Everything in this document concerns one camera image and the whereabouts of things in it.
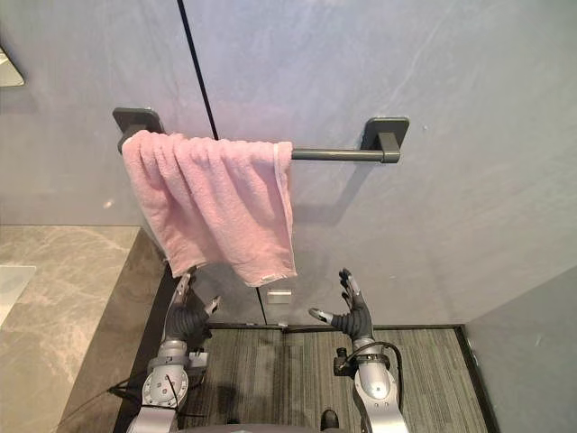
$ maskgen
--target towel bar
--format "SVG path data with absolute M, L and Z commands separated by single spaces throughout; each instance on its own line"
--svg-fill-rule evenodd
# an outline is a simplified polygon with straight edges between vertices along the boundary
M 124 142 L 143 129 L 164 133 L 159 115 L 149 108 L 115 108 L 112 115 L 123 132 L 118 151 L 123 152 Z M 360 150 L 293 149 L 293 160 L 311 161 L 373 161 L 396 163 L 400 158 L 400 145 L 408 129 L 406 117 L 373 117 L 364 127 Z

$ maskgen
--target floor mat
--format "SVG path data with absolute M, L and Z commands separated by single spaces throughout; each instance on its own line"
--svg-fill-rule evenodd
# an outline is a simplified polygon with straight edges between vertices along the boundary
M 403 355 L 404 416 L 411 433 L 487 432 L 453 329 L 376 331 Z M 217 329 L 207 340 L 205 382 L 192 390 L 183 427 L 273 423 L 318 428 L 326 408 L 341 428 L 361 433 L 353 381 L 333 376 L 337 347 L 351 342 L 340 332 L 281 333 L 266 329 Z M 394 354 L 391 372 L 397 376 Z

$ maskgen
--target towel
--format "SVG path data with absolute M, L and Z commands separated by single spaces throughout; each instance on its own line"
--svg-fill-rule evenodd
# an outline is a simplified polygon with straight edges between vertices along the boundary
M 289 165 L 292 144 L 140 131 L 124 165 L 177 277 L 230 263 L 249 286 L 296 276 Z

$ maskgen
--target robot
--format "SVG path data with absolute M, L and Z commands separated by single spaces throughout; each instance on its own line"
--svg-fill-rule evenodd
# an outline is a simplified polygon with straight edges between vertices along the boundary
M 178 430 L 177 415 L 188 394 L 189 377 L 201 376 L 206 371 L 208 353 L 189 352 L 187 339 L 204 329 L 208 318 L 216 312 L 220 297 L 212 299 L 199 312 L 187 308 L 187 297 L 192 291 L 193 268 L 185 273 L 175 290 L 167 312 L 164 332 L 158 354 L 149 362 L 149 372 L 142 387 L 142 405 L 128 433 L 312 433 L 318 430 L 293 426 L 267 424 L 227 424 Z M 402 366 L 398 349 L 389 343 L 374 340 L 370 311 L 354 277 L 346 269 L 339 272 L 344 288 L 343 298 L 349 313 L 335 315 L 320 309 L 309 313 L 349 336 L 353 351 L 337 349 L 334 374 L 353 379 L 353 398 L 361 413 L 363 433 L 408 433 L 402 409 Z M 387 347 L 395 351 L 399 372 L 398 382 L 389 371 L 389 358 L 382 353 Z M 321 419 L 324 431 L 338 429 L 338 418 L 327 410 Z

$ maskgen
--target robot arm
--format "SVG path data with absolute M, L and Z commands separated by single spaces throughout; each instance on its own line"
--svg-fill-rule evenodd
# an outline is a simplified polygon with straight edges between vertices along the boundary
M 177 431 L 178 408 L 184 405 L 188 377 L 202 376 L 208 354 L 188 353 L 187 339 L 202 331 L 208 318 L 218 309 L 220 297 L 197 312 L 187 308 L 187 296 L 194 270 L 180 278 L 164 321 L 162 342 L 156 358 L 149 361 L 148 377 L 142 387 L 142 406 L 128 433 L 169 433 Z
M 362 415 L 363 430 L 368 433 L 408 433 L 400 412 L 398 387 L 401 385 L 389 372 L 389 360 L 381 353 L 372 334 L 371 313 L 356 281 L 349 271 L 339 272 L 344 287 L 343 298 L 350 312 L 335 315 L 320 309 L 310 309 L 314 318 L 340 329 L 353 341 L 353 353 L 337 350 L 334 374 L 354 379 L 353 397 Z

